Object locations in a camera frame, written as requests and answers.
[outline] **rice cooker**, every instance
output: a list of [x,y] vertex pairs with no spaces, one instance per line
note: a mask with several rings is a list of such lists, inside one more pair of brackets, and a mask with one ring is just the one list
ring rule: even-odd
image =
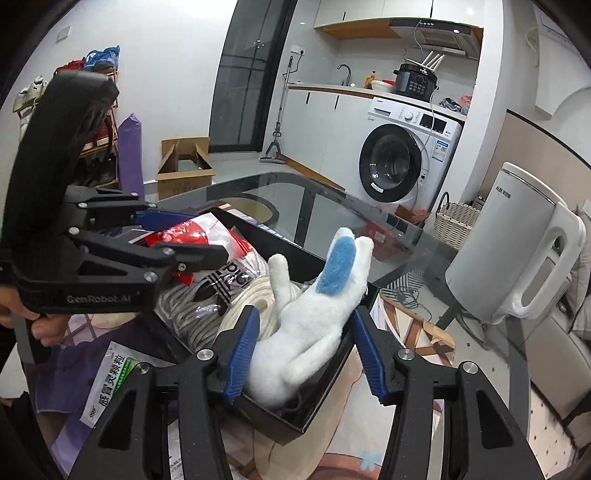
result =
[[420,65],[403,63],[398,70],[394,70],[396,85],[394,93],[426,102],[437,87],[437,75]]

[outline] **blue gripper pad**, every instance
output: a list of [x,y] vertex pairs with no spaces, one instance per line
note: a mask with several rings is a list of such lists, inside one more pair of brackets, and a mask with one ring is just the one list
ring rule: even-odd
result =
[[245,314],[248,315],[248,318],[238,338],[236,348],[230,355],[226,386],[223,389],[223,396],[229,405],[232,405],[234,399],[242,393],[252,354],[255,351],[256,339],[261,328],[261,318],[256,308],[252,307],[250,312],[243,310],[241,317]]
[[137,222],[144,230],[162,232],[191,218],[195,218],[195,215],[178,212],[162,212],[160,210],[145,210],[137,215]]
[[384,364],[358,309],[353,312],[353,338],[363,364],[365,376],[368,379],[369,389],[372,395],[378,397],[379,402],[384,404],[388,395]]

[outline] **white washing machine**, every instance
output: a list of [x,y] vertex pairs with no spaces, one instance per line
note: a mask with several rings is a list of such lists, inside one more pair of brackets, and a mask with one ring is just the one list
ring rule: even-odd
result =
[[375,97],[355,134],[363,139],[361,154],[352,155],[355,165],[342,165],[345,191],[382,208],[431,210],[462,133],[457,121],[434,117],[430,109]]

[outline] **power cord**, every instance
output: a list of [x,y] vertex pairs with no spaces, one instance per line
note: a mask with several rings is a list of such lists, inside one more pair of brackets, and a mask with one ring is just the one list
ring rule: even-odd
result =
[[304,56],[304,50],[300,50],[300,58],[297,59],[297,63],[295,64],[295,70],[293,70],[293,72],[289,72],[289,73],[282,73],[283,79],[286,79],[288,75],[291,75],[292,73],[297,72],[297,70],[300,68],[300,60],[303,56]]

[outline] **air purifier handle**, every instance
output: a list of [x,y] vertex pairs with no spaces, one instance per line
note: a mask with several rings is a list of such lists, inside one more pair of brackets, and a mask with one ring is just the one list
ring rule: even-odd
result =
[[[522,298],[525,290],[533,281],[540,270],[542,263],[548,257],[548,252],[554,245],[556,238],[564,239],[564,250],[556,265],[546,278],[538,293],[529,305],[524,306]],[[503,302],[500,313],[510,314],[517,318],[535,319],[542,315],[549,301],[556,295],[560,286],[567,278],[570,270],[581,253],[586,238],[583,221],[572,213],[567,207],[558,203],[548,224],[548,228],[542,237],[538,248],[532,256],[530,263],[521,274],[515,288],[509,297]]]

